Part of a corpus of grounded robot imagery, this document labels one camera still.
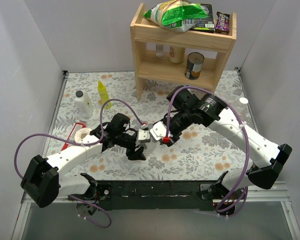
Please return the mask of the clear square juice bottle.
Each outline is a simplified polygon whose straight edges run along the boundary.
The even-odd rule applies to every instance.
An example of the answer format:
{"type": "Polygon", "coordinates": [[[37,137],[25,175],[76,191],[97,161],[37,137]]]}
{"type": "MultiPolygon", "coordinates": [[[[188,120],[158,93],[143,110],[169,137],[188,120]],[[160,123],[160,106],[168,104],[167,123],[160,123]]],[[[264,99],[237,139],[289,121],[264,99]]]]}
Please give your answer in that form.
{"type": "Polygon", "coordinates": [[[240,119],[243,121],[248,112],[248,104],[242,107],[241,105],[238,105],[238,100],[231,102],[230,105],[235,109],[240,119]]]}

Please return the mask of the clear round bottle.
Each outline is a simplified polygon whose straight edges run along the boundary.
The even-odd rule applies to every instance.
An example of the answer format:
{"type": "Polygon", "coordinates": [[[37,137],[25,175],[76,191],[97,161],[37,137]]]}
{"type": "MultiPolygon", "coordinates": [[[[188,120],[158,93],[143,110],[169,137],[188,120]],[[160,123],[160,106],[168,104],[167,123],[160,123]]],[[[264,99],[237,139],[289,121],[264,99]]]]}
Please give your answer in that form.
{"type": "Polygon", "coordinates": [[[150,154],[153,153],[153,151],[156,149],[157,147],[157,142],[156,141],[151,141],[151,142],[145,142],[142,143],[143,146],[143,155],[148,158],[150,156],[150,154]]]}

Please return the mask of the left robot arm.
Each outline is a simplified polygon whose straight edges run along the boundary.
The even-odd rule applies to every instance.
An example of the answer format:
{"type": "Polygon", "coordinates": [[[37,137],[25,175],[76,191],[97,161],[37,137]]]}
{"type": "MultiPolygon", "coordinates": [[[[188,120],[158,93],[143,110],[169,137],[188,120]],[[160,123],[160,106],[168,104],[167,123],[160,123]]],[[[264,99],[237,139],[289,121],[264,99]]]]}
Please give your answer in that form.
{"type": "Polygon", "coordinates": [[[139,146],[140,133],[130,127],[128,116],[117,113],[105,128],[88,132],[79,142],[53,155],[33,157],[21,180],[21,188],[40,208],[50,205],[57,197],[74,195],[82,200],[94,199],[97,181],[87,173],[66,177],[77,165],[115,145],[126,149],[129,160],[146,160],[144,147],[139,146]]]}

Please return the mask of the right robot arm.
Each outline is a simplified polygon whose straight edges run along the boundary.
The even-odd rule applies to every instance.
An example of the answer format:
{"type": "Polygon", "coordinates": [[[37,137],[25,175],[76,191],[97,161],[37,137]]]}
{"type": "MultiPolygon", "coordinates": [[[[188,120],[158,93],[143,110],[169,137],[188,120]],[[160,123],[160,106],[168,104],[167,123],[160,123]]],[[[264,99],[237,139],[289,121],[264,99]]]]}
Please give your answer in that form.
{"type": "Polygon", "coordinates": [[[248,158],[241,170],[225,171],[206,194],[227,199],[236,190],[248,186],[272,188],[292,152],[288,144],[278,145],[261,136],[242,122],[233,107],[214,94],[206,93],[198,99],[181,85],[166,98],[176,114],[171,116],[168,112],[162,120],[165,127],[162,144],[172,146],[184,130],[198,124],[224,136],[248,158]]]}

